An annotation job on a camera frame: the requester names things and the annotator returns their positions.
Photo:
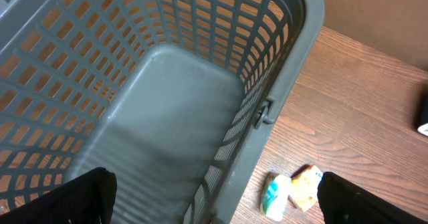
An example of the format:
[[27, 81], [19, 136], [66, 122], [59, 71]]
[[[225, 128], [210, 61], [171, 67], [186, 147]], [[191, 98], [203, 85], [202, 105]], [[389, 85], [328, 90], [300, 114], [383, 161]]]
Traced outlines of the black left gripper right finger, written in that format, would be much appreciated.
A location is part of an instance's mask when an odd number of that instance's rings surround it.
[[317, 197], [325, 224], [427, 224], [332, 172], [323, 174]]

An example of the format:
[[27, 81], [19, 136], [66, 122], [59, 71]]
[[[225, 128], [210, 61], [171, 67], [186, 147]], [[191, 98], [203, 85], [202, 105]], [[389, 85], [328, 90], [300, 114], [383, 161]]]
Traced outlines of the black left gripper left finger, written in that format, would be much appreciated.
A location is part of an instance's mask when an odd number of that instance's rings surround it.
[[1, 224], [110, 223], [116, 192], [116, 175], [98, 167], [2, 215]]

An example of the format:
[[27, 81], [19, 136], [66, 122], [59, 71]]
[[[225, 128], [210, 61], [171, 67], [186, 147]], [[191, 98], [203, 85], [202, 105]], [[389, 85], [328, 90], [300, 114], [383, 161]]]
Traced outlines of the orange small carton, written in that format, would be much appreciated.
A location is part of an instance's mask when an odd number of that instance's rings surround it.
[[316, 165], [310, 165], [292, 178], [289, 197], [303, 212], [318, 202], [318, 185], [323, 174]]

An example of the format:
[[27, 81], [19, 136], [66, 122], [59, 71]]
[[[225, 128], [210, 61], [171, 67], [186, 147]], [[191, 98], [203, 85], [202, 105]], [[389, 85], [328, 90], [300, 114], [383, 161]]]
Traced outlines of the teal white small carton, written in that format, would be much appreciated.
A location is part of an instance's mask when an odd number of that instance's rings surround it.
[[291, 178], [277, 173], [267, 176], [261, 193], [259, 209], [263, 215], [273, 221], [281, 221], [291, 189]]

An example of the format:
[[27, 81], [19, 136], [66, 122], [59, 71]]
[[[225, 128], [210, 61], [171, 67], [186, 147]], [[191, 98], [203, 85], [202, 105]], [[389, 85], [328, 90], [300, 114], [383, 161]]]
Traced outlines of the grey plastic mesh basket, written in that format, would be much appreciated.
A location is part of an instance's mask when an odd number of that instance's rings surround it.
[[324, 0], [1, 0], [1, 216], [98, 167], [111, 223], [229, 223]]

